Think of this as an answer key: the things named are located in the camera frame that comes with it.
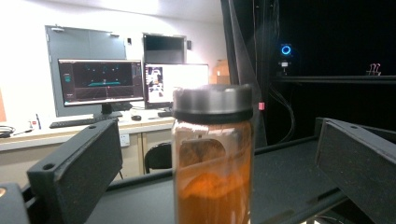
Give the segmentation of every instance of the orange liquid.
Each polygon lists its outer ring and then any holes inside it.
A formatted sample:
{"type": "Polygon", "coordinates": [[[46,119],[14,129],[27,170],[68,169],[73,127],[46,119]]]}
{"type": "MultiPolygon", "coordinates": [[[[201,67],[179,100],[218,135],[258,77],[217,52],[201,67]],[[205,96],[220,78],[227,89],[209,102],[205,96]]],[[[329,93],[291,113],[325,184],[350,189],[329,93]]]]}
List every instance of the orange liquid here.
{"type": "Polygon", "coordinates": [[[219,177],[211,173],[196,176],[178,191],[178,223],[248,223],[250,174],[245,172],[219,177]]]}

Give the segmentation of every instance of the black platform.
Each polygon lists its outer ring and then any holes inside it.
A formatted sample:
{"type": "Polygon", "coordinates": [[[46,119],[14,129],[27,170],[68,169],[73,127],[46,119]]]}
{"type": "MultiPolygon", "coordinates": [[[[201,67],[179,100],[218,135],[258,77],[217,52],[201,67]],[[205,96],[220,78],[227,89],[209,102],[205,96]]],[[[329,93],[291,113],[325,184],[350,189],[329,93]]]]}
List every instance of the black platform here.
{"type": "MultiPolygon", "coordinates": [[[[347,199],[315,165],[318,139],[256,150],[251,223],[299,223],[347,199]]],[[[175,223],[172,172],[113,182],[87,223],[175,223]]]]}

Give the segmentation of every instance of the computer monitor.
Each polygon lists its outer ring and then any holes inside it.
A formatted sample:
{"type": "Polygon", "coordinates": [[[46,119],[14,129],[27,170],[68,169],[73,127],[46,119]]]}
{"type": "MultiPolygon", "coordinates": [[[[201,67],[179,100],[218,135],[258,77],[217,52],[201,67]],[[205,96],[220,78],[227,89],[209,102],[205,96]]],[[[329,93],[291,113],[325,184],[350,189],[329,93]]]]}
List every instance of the computer monitor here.
{"type": "Polygon", "coordinates": [[[119,117],[112,105],[144,100],[141,61],[60,59],[58,64],[65,107],[102,105],[95,117],[119,117]]]}
{"type": "Polygon", "coordinates": [[[205,63],[144,63],[145,108],[172,108],[173,90],[209,83],[205,63]]]}

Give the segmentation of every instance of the white wall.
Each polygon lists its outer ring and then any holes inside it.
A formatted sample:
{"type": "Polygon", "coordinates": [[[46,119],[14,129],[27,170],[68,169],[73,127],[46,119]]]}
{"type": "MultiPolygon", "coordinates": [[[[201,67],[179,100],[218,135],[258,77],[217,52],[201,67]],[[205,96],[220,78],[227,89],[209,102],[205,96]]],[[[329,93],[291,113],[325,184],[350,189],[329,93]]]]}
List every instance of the white wall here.
{"type": "Polygon", "coordinates": [[[133,13],[76,7],[46,1],[13,0],[0,13],[0,89],[7,121],[26,122],[33,114],[55,117],[45,25],[112,31],[131,37],[128,59],[142,59],[142,33],[185,35],[192,41],[187,63],[226,59],[222,24],[180,21],[133,13]]]}

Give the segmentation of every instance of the ceiling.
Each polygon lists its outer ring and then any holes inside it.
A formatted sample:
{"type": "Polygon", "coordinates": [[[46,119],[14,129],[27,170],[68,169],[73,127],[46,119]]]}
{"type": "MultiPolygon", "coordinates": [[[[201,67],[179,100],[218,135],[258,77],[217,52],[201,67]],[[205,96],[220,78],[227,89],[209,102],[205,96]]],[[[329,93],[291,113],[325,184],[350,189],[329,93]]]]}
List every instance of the ceiling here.
{"type": "Polygon", "coordinates": [[[47,0],[188,21],[222,23],[220,0],[47,0]]]}

